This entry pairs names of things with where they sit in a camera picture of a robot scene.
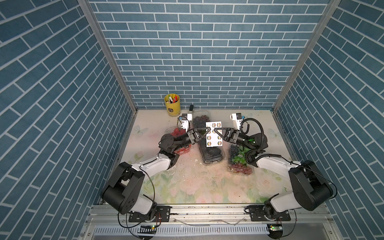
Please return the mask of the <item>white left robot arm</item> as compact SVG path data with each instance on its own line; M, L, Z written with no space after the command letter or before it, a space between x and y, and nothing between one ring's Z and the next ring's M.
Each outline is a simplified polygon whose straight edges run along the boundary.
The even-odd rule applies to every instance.
M116 167L101 191L101 199L121 215L133 212L151 220L156 214L157 203L154 197L140 195L143 182L172 168L180 156L176 151L201 141L210 130L209 127L191 129L178 137L163 135L159 141L160 151L155 157L133 165L122 162Z

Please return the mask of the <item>white fruit sticker sheet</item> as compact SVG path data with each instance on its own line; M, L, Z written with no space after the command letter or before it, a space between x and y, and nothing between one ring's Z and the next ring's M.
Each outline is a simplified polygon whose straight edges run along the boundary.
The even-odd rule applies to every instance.
M218 133L214 131L215 128L219 128L218 132L222 134L222 122L206 122L206 127L211 129L206 135L206 147L222 147L223 139Z

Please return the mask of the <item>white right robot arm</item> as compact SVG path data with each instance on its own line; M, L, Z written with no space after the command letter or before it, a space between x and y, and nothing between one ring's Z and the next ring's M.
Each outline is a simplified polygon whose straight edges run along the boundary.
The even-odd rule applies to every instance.
M233 128L215 128L214 132L225 142L247 148L245 160L248 165L274 172L289 180L290 191L265 201L265 215L272 216L298 208L313 211L337 196L336 185L320 173L313 161L289 161L282 155L266 153L268 139L264 131L252 136Z

